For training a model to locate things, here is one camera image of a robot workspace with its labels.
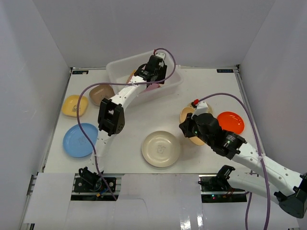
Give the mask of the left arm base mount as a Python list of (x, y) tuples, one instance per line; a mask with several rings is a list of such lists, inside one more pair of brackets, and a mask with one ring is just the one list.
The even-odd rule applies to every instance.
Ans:
[(91, 172), (87, 167), (79, 169), (79, 175), (75, 177), (71, 201), (115, 201), (117, 178), (105, 177), (106, 183), (99, 174)]

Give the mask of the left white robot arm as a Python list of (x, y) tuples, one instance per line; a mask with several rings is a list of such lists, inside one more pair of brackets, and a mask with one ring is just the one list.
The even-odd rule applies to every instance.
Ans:
[[(131, 80), (126, 83), (112, 83), (112, 85), (125, 85), (125, 87), (110, 99), (103, 98), (100, 102), (98, 113), (98, 130), (104, 131), (106, 137), (119, 134), (125, 125), (124, 111), (128, 105), (138, 96), (142, 91), (148, 88), (152, 84), (164, 84), (166, 76), (167, 65), (164, 58), (158, 55), (151, 55), (149, 61), (146, 64), (142, 64), (132, 75)], [(90, 143), (93, 149), (95, 165), (98, 174), (90, 172), (87, 167), (79, 169), (79, 175), (85, 182), (85, 186), (90, 191), (98, 191), (101, 188), (101, 175), (98, 167), (97, 154), (95, 150), (95, 144), (88, 137), (84, 131), (79, 116), (79, 107), (83, 94), (92, 86), (87, 87), (79, 96), (77, 102), (77, 122), (78, 126), (83, 133), (84, 137)]]

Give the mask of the pink round plate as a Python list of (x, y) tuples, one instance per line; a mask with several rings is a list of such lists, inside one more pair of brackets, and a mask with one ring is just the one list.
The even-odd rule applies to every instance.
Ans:
[(155, 89), (158, 89), (158, 88), (160, 88), (160, 84), (153, 83), (153, 84), (150, 84), (150, 85), (144, 90), (144, 92), (148, 92), (148, 91), (155, 90)]

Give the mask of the woven bamboo fan tray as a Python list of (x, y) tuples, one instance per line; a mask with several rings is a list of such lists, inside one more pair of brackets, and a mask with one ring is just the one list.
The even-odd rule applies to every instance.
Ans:
[(130, 76), (129, 76), (129, 78), (128, 78), (128, 82), (129, 81), (131, 81), (131, 78), (134, 76), (134, 73), (136, 72), (136, 70), (134, 70), (131, 74), (130, 74)]

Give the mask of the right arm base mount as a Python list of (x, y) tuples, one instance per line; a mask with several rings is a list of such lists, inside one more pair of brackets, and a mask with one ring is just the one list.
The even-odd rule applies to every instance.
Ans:
[(247, 202), (247, 192), (232, 188), (228, 183), (230, 173), (234, 170), (234, 167), (224, 165), (217, 174), (199, 175), (198, 184), (203, 204)]

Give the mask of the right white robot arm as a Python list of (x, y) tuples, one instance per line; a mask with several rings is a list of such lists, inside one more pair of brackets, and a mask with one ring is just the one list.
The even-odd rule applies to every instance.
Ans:
[(302, 219), (307, 211), (307, 176), (285, 168), (260, 154), (243, 137), (221, 128), (209, 113), (187, 114), (179, 124), (184, 137), (197, 137), (215, 153), (239, 163), (255, 173), (240, 173), (233, 166), (224, 165), (211, 186), (222, 191), (243, 189), (267, 197), (287, 214)]

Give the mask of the tan round plate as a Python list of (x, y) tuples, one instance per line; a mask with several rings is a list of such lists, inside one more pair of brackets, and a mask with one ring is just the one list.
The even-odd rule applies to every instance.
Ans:
[[(180, 112), (179, 123), (180, 124), (183, 123), (185, 121), (186, 117), (187, 117), (187, 114), (193, 113), (194, 111), (195, 111), (195, 109), (192, 108), (192, 107), (183, 108), (182, 111)], [(189, 140), (197, 146), (205, 145), (205, 143), (201, 139), (199, 139), (198, 137), (191, 137), (191, 138), (189, 138)]]

